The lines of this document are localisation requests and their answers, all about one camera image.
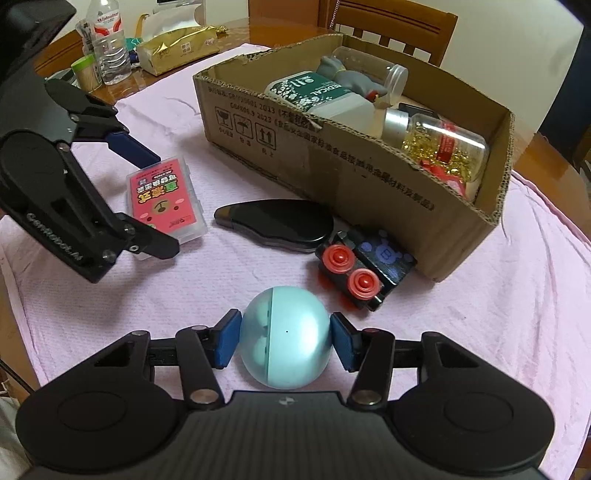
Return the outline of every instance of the light blue ball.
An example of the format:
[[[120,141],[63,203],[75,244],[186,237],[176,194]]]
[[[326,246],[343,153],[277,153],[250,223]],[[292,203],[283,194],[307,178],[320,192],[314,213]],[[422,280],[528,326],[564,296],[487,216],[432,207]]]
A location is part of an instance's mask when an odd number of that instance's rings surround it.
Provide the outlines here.
[[[303,288],[269,288],[244,311],[238,349],[246,369],[260,383],[285,390],[303,387],[329,362],[329,314]]]

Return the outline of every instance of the blue gripper pad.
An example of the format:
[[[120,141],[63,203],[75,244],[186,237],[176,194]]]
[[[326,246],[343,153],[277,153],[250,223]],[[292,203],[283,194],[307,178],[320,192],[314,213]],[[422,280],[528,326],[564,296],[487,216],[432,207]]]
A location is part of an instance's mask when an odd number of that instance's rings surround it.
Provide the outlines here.
[[[330,316],[330,330],[333,346],[344,369],[347,372],[358,371],[364,357],[359,331],[340,312]]]
[[[224,315],[213,328],[218,332],[217,346],[214,350],[214,368],[226,368],[240,340],[240,325],[242,313],[240,310],[232,309]]]
[[[160,162],[160,157],[126,132],[113,132],[105,138],[109,149],[140,170]]]

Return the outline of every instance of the plastic lid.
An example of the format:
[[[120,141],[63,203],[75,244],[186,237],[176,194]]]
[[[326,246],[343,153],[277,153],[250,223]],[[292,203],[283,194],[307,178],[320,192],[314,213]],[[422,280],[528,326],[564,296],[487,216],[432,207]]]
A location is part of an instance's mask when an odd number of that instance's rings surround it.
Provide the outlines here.
[[[402,65],[392,65],[390,71],[388,72],[388,76],[384,81],[384,86],[390,92],[390,105],[398,105],[407,80],[408,69]]]
[[[92,65],[94,62],[95,56],[91,53],[85,57],[82,57],[81,59],[76,60],[72,64],[72,70],[74,70],[74,72],[80,72],[81,70],[84,70],[85,68]]]
[[[406,138],[408,121],[406,112],[397,110],[394,107],[386,108],[382,141],[394,148],[401,148],[404,138]]]

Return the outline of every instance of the bottle cap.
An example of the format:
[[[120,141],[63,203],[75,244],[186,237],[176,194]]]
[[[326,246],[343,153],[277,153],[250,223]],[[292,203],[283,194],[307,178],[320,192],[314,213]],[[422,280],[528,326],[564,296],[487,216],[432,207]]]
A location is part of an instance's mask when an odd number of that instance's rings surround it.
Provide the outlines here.
[[[402,147],[408,129],[408,114],[394,107],[386,108],[382,141],[394,148]]]
[[[408,69],[402,65],[392,65],[388,72],[388,76],[384,81],[384,86],[390,92],[390,105],[398,106],[398,102],[400,102],[400,97],[402,96],[407,80]]]

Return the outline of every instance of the gray figurine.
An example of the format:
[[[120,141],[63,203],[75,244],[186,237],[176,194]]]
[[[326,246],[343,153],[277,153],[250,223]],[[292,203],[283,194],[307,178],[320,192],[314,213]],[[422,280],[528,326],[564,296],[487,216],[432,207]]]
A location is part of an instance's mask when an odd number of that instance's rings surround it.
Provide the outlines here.
[[[370,102],[388,94],[386,87],[373,82],[367,75],[347,70],[337,57],[322,57],[316,73],[358,93]]]

